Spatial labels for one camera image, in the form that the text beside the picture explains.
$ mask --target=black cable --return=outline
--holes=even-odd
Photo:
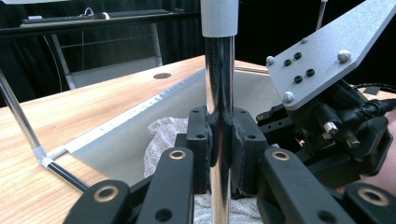
[[[388,100],[371,100],[361,105],[356,111],[361,118],[371,119],[375,117],[384,116],[387,112],[396,108],[396,99]]]
[[[354,90],[367,87],[378,87],[381,91],[396,93],[396,86],[386,83],[361,83],[353,87]]]

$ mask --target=black hole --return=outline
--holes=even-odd
[[[299,60],[299,59],[301,59],[301,56],[302,56],[302,54],[300,52],[297,52],[294,54],[294,59]]]
[[[172,76],[172,75],[169,74],[169,73],[159,73],[159,74],[155,75],[154,78],[156,78],[156,79],[163,79],[163,78],[168,78],[168,77],[170,77],[170,76]]]
[[[373,201],[381,201],[381,198],[372,192],[365,192],[364,194],[367,195]]]
[[[161,222],[168,221],[172,217],[172,212],[169,209],[163,208],[155,214],[155,219]]]
[[[297,76],[297,77],[294,78],[294,82],[295,83],[300,83],[302,81],[303,81],[303,78],[301,76]]]
[[[102,191],[99,193],[99,197],[105,198],[105,197],[111,195],[113,192],[114,192],[113,189],[104,189],[104,190],[102,190]]]
[[[278,156],[279,158],[282,158],[282,159],[286,158],[285,153],[282,153],[282,152],[277,152],[275,155]]]
[[[283,64],[285,64],[285,66],[289,66],[291,65],[291,60],[287,59],[285,62],[283,62]]]
[[[173,154],[172,154],[174,157],[181,157],[182,155],[183,155],[183,153],[181,153],[181,152],[174,152]]]
[[[306,70],[305,73],[307,76],[312,77],[315,74],[315,70],[310,68],[310,69]]]
[[[326,211],[320,211],[318,214],[318,217],[324,223],[335,223],[336,222],[335,216],[333,216],[331,213],[326,212]]]

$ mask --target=wire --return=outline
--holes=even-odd
[[[92,16],[92,15],[93,15],[93,10],[90,7],[87,7],[84,11],[84,14],[80,14],[79,16],[82,17],[82,16]]]
[[[52,55],[53,62],[55,63],[56,72],[58,73],[58,78],[59,78],[59,87],[60,87],[60,91],[62,92],[63,89],[62,89],[61,73],[59,72],[59,68],[58,68],[58,64],[56,63],[55,55],[53,54],[52,49],[50,48],[50,44],[49,44],[49,42],[47,41],[47,38],[46,38],[44,35],[43,35],[43,37],[44,37],[44,40],[45,40],[46,43],[47,43],[47,46],[49,47],[49,52],[50,52],[50,54]]]
[[[81,71],[84,71],[84,64],[85,64],[85,50],[84,50],[84,31],[81,32]]]
[[[396,86],[386,83],[361,83],[353,87],[354,90],[367,87],[378,87],[381,91],[396,93]]]
[[[384,116],[385,113],[390,112],[396,108],[396,99],[388,100],[371,100],[361,105],[355,110],[355,114],[363,119],[371,119]]]

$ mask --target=silver screw head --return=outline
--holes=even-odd
[[[283,94],[282,102],[285,104],[289,104],[289,103],[293,102],[293,100],[294,100],[293,92],[285,91],[285,93]]]
[[[308,39],[307,39],[307,38],[303,38],[303,39],[301,40],[301,43],[302,43],[302,44],[305,44],[306,42],[308,42]]]
[[[350,60],[350,52],[346,49],[342,49],[337,54],[337,59],[340,63],[346,63]]]
[[[270,66],[275,62],[275,59],[273,56],[268,56],[265,61],[267,62],[267,66]]]
[[[333,122],[325,123],[323,128],[326,131],[326,134],[329,134],[330,136],[336,135],[338,133],[338,128]]]

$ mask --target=gray metal plate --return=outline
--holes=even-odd
[[[267,66],[280,98],[286,91],[294,95],[294,100],[284,106],[298,109],[355,69],[395,11],[396,0],[367,0],[308,36],[306,43],[299,42],[277,55],[275,62]],[[350,52],[351,59],[340,63],[337,54],[344,49]],[[299,60],[293,58],[297,52],[302,54]],[[287,59],[291,60],[289,66],[284,65]],[[305,74],[310,68],[315,70],[312,77]],[[296,76],[303,81],[295,83]]]

